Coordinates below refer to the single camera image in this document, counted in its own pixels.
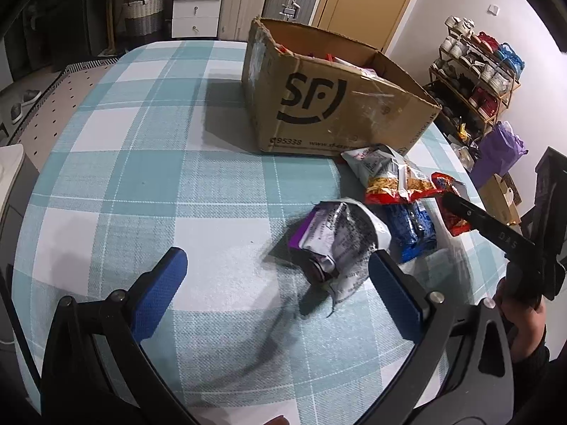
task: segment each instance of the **hand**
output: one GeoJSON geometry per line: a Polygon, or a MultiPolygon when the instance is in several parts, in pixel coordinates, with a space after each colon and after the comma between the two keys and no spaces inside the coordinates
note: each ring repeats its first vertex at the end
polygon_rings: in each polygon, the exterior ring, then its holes
{"type": "Polygon", "coordinates": [[[518,328],[518,335],[512,342],[510,354],[513,363],[519,363],[530,356],[538,347],[545,331],[545,301],[542,299],[534,309],[511,297],[506,297],[504,289],[506,278],[502,278],[496,288],[494,301],[500,313],[518,328]]]}
{"type": "Polygon", "coordinates": [[[272,419],[269,422],[265,423],[264,425],[289,425],[289,422],[284,416],[280,415],[275,419],[272,419]]]}

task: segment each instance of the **metal screw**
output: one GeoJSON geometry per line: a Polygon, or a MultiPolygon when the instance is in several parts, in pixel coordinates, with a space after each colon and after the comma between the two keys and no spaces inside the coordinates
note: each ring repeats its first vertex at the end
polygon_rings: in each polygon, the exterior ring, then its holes
{"type": "Polygon", "coordinates": [[[110,300],[113,302],[121,302],[126,298],[126,291],[123,289],[117,289],[116,291],[112,291],[110,294],[110,300]]]}
{"type": "Polygon", "coordinates": [[[491,299],[490,297],[485,297],[483,299],[483,304],[486,308],[490,309],[493,309],[496,306],[496,302],[494,302],[494,299],[491,299]]]}
{"type": "Polygon", "coordinates": [[[429,300],[434,304],[442,304],[445,302],[445,296],[439,291],[433,291],[429,294],[429,300]]]}
{"type": "Polygon", "coordinates": [[[69,306],[71,302],[73,302],[73,298],[71,296],[65,296],[59,301],[59,306],[69,306]]]}

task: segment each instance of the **person's arm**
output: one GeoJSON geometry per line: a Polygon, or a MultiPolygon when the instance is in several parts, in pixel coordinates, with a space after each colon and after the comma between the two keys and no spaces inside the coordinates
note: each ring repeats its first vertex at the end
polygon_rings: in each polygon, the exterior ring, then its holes
{"type": "Polygon", "coordinates": [[[545,301],[531,308],[505,296],[506,279],[498,283],[494,300],[501,314],[518,329],[510,346],[514,373],[514,411],[532,396],[549,364],[545,346],[545,301]]]}

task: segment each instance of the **small box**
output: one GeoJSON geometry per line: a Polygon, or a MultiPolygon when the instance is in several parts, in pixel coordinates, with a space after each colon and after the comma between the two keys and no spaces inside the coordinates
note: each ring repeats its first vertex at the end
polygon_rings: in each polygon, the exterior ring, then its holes
{"type": "Polygon", "coordinates": [[[506,182],[498,174],[490,177],[482,187],[478,189],[480,199],[483,201],[484,208],[495,219],[506,225],[519,225],[521,222],[520,214],[516,205],[512,202],[508,206],[504,194],[508,192],[506,182]]]}
{"type": "Polygon", "coordinates": [[[440,110],[376,48],[274,19],[252,21],[242,83],[265,152],[333,156],[383,143],[406,154],[440,110]],[[326,61],[327,54],[381,78],[326,61]]]}

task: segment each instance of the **floor mat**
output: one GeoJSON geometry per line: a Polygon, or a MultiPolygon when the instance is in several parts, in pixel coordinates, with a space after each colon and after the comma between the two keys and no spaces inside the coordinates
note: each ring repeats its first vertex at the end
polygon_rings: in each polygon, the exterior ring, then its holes
{"type": "Polygon", "coordinates": [[[32,107],[11,143],[24,146],[39,172],[79,104],[115,62],[116,59],[106,59],[67,66],[32,107]]]}

